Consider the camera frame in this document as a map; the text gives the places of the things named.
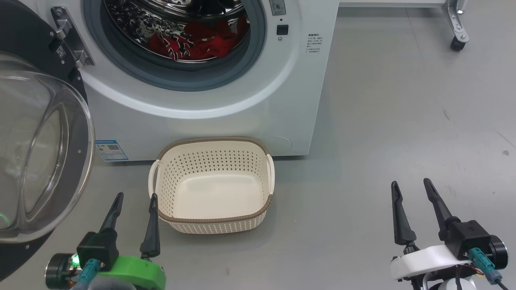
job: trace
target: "white washing machine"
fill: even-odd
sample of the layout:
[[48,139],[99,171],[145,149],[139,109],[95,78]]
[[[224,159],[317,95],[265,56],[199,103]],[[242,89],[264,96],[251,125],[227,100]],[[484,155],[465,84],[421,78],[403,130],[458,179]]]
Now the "white washing machine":
[[[106,1],[20,0],[74,55],[105,160],[152,160],[170,143],[207,136],[253,137],[276,156],[308,154],[338,0],[231,0],[249,32],[226,56],[198,62],[144,49]],[[195,1],[133,2],[173,10]]]

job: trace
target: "green led light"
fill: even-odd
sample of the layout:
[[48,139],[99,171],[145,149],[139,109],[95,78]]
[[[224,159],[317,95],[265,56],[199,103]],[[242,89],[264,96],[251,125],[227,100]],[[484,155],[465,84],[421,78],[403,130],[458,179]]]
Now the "green led light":
[[75,254],[72,256],[72,266],[74,268],[78,267],[80,265],[80,262],[79,262],[79,255]]

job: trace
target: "door hinge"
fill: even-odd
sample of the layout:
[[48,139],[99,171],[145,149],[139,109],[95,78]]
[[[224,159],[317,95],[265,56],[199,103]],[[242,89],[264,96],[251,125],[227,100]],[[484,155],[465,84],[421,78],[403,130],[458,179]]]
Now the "door hinge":
[[66,7],[55,6],[50,9],[52,18],[57,25],[56,36],[64,41],[73,54],[75,66],[80,69],[83,66],[94,65],[91,55],[84,45],[79,32],[75,28],[72,18]]

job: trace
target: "gray floor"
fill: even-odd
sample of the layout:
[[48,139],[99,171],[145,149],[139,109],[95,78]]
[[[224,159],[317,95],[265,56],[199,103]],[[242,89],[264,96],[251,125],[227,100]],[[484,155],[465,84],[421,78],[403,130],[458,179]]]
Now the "gray floor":
[[[420,248],[438,226],[423,178],[451,212],[476,219],[516,254],[516,20],[513,0],[470,1],[463,52],[439,10],[340,11],[311,154],[276,160],[275,199],[257,229],[193,236],[160,224],[168,289],[411,289],[392,281],[390,183],[397,180]],[[44,289],[56,252],[73,252],[125,192],[121,254],[138,254],[150,164],[97,158],[78,206],[2,289]],[[516,266],[502,271],[516,287]],[[495,289],[476,278],[479,289]]]

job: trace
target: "red clothing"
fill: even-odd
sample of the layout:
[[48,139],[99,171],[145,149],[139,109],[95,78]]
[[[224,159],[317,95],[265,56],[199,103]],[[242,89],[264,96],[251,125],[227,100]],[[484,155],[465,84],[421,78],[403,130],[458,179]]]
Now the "red clothing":
[[237,33],[233,33],[227,21],[217,22],[215,29],[200,22],[192,22],[185,26],[185,33],[181,35],[167,37],[154,34],[147,47],[173,60],[224,57],[242,40],[249,29],[244,17],[240,17],[236,25]]

